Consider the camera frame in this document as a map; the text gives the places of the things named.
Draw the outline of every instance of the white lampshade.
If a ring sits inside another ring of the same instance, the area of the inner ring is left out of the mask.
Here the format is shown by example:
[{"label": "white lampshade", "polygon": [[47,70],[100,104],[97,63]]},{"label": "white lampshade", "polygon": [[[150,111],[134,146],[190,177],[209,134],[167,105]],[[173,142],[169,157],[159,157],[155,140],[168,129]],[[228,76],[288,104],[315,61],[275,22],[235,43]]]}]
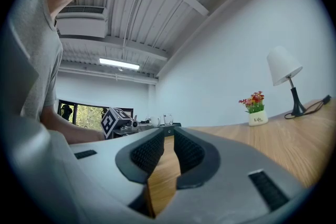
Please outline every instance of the white lampshade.
[{"label": "white lampshade", "polygon": [[294,77],[302,69],[302,65],[282,46],[275,47],[267,56],[273,86],[279,85],[288,77]]}]

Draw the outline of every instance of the black rubber pad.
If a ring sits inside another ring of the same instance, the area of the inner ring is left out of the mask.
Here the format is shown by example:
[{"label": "black rubber pad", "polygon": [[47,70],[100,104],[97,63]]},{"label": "black rubber pad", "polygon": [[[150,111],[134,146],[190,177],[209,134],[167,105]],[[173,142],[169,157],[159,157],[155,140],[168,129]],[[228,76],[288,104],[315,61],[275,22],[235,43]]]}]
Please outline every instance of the black rubber pad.
[{"label": "black rubber pad", "polygon": [[97,154],[97,152],[95,152],[94,150],[89,150],[89,151],[82,151],[82,152],[75,153],[75,156],[77,159],[83,159],[83,158],[92,156],[94,154]]},{"label": "black rubber pad", "polygon": [[177,189],[203,185],[214,176],[221,164],[219,152],[214,145],[180,127],[175,127],[174,130],[174,151],[181,170],[181,176],[176,180]]},{"label": "black rubber pad", "polygon": [[175,133],[174,137],[174,151],[179,158],[181,174],[199,165],[204,158],[204,150],[178,132]]},{"label": "black rubber pad", "polygon": [[164,133],[138,146],[131,152],[132,161],[149,175],[152,174],[164,151]]},{"label": "black rubber pad", "polygon": [[271,211],[278,209],[289,201],[264,171],[249,174],[248,177]]},{"label": "black rubber pad", "polygon": [[128,180],[146,184],[163,152],[164,131],[158,129],[120,149],[115,164]]}]

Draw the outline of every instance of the black and white marker cube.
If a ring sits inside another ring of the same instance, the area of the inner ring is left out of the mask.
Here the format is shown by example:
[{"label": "black and white marker cube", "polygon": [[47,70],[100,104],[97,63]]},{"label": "black and white marker cube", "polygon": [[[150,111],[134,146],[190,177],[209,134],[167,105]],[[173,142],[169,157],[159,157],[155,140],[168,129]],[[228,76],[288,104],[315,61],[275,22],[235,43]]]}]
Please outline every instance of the black and white marker cube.
[{"label": "black and white marker cube", "polygon": [[109,108],[100,125],[103,129],[106,138],[112,133],[112,130],[120,128],[123,124],[129,123],[132,120],[122,109]]}]

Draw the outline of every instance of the window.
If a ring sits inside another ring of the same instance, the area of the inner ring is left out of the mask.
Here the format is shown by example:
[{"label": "window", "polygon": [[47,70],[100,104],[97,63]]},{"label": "window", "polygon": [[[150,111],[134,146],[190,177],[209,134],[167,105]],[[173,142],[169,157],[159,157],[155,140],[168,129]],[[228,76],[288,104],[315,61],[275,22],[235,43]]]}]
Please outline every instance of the window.
[{"label": "window", "polygon": [[[101,130],[100,122],[108,107],[78,104],[59,100],[58,114],[74,125],[93,130]],[[133,109],[120,108],[133,118]]]}]

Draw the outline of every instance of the air conditioner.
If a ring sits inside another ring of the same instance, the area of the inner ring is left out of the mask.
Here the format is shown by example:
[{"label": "air conditioner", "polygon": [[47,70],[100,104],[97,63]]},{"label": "air conditioner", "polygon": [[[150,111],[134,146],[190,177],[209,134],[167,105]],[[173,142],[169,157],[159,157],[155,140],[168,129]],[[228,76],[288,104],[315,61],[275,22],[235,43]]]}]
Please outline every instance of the air conditioner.
[{"label": "air conditioner", "polygon": [[108,10],[94,6],[67,6],[56,16],[61,35],[104,38],[108,28]]}]

